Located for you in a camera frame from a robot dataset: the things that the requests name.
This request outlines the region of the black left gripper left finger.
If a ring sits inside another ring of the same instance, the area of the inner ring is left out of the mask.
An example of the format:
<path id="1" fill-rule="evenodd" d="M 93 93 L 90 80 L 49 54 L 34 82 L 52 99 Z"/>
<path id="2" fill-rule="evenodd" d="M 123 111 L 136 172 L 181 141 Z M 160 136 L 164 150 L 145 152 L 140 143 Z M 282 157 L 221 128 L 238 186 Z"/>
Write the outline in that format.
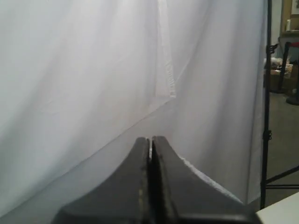
<path id="1" fill-rule="evenodd" d="M 54 224 L 148 224 L 147 138 L 137 138 L 121 165 L 99 186 L 63 206 Z"/>

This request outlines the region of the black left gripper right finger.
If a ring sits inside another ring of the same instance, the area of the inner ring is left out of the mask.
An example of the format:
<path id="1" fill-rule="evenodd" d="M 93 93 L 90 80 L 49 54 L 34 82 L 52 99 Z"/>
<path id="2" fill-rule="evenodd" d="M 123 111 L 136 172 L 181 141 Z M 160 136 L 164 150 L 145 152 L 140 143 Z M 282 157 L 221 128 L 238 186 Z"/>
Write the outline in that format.
<path id="1" fill-rule="evenodd" d="M 203 180 L 163 136 L 152 138 L 158 166 L 164 221 L 167 224 L 258 224 L 254 211 Z"/>

